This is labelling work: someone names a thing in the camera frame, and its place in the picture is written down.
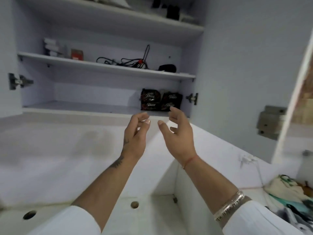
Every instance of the forearm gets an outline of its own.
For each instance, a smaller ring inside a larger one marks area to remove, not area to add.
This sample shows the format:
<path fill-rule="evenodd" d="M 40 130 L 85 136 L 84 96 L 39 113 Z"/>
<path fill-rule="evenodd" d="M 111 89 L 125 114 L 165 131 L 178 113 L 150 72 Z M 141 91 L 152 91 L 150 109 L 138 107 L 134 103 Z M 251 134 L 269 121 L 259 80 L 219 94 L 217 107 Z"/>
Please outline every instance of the forearm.
<path fill-rule="evenodd" d="M 213 214 L 238 192 L 233 183 L 200 157 L 188 163 L 185 170 Z"/>
<path fill-rule="evenodd" d="M 121 156 L 72 203 L 90 213 L 104 229 L 137 159 Z"/>

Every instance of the black cable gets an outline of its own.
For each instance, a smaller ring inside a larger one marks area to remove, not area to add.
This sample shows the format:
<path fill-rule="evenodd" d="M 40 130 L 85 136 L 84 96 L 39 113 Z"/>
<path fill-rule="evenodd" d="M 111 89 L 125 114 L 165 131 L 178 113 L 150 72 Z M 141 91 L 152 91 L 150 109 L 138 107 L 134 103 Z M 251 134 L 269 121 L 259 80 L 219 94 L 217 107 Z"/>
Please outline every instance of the black cable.
<path fill-rule="evenodd" d="M 117 63 L 114 59 L 99 57 L 99 58 L 97 58 L 96 62 L 98 63 L 99 59 L 105 59 L 104 64 L 131 67 L 131 68 L 143 68 L 143 66 L 144 66 L 145 69 L 149 69 L 148 64 L 146 62 L 149 51 L 150 51 L 150 45 L 148 44 L 142 59 L 125 59 L 125 58 L 122 58 L 120 60 L 120 63 Z"/>

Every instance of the cabinet shelf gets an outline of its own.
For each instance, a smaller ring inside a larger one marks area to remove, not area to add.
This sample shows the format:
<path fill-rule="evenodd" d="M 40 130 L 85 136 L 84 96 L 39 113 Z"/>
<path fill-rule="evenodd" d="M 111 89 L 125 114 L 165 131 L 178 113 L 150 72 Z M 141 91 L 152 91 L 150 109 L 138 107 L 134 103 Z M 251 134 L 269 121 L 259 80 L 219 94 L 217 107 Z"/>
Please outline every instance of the cabinet shelf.
<path fill-rule="evenodd" d="M 103 63 L 93 63 L 87 61 L 79 61 L 73 59 L 65 59 L 58 57 L 51 57 L 46 55 L 18 52 L 18 56 L 22 58 L 35 59 L 36 61 L 46 63 L 55 66 L 64 66 L 70 68 L 79 68 L 89 71 L 103 72 L 108 74 L 116 75 L 126 75 L 132 77 L 144 77 L 144 78 L 166 78 L 166 79 L 193 79 L 196 78 L 195 75 L 190 75 L 187 73 L 170 73 L 161 72 L 155 70 L 139 69 L 139 68 L 129 68 L 115 65 L 108 65 Z"/>
<path fill-rule="evenodd" d="M 23 107 L 23 112 L 54 113 L 66 115 L 110 116 L 129 118 L 131 115 L 145 112 L 131 106 L 112 106 L 91 103 L 53 101 Z M 152 119 L 168 118 L 168 112 L 147 111 Z"/>
<path fill-rule="evenodd" d="M 53 24 L 184 46 L 204 27 L 86 0 L 24 0 Z"/>

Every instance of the cabinet door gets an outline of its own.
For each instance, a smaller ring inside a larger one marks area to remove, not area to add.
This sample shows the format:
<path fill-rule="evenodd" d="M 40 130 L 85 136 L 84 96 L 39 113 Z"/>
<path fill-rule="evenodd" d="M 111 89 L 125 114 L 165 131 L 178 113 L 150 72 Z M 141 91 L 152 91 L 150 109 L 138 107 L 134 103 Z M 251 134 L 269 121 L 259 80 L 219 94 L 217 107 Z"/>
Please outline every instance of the cabinet door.
<path fill-rule="evenodd" d="M 312 30 L 310 5 L 313 0 L 210 2 L 194 90 L 198 104 L 192 107 L 191 122 L 273 162 L 293 109 L 288 110 L 278 141 L 259 135 L 256 126 L 265 106 L 287 108 L 293 92 L 293 97 L 299 93 L 294 89 Z M 304 61 L 302 71 L 307 68 Z"/>
<path fill-rule="evenodd" d="M 0 118 L 22 113 L 20 87 L 10 90 L 8 74 L 18 78 L 12 0 L 0 4 Z"/>

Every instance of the wall cabinet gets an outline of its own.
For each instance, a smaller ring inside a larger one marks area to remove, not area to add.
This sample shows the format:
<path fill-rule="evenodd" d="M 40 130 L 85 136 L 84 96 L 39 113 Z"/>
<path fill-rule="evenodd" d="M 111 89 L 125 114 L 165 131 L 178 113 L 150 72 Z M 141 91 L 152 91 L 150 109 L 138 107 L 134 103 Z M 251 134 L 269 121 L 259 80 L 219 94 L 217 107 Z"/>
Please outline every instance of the wall cabinet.
<path fill-rule="evenodd" d="M 166 89 L 183 94 L 181 109 L 194 125 L 267 162 L 280 161 L 312 53 L 309 2 L 243 2 L 241 12 L 221 17 L 208 11 L 207 0 L 195 0 L 190 13 L 200 25 L 194 25 L 86 0 L 2 0 L 0 117 L 128 118 L 140 112 L 142 88 Z M 45 37 L 83 50 L 85 61 L 45 56 Z M 141 58 L 148 44 L 150 70 L 96 63 L 101 56 Z M 177 73 L 155 71 L 163 64 L 174 64 Z M 10 90 L 9 74 L 34 83 Z M 186 99 L 196 93 L 197 105 Z M 258 134 L 265 106 L 287 108 L 277 141 Z"/>

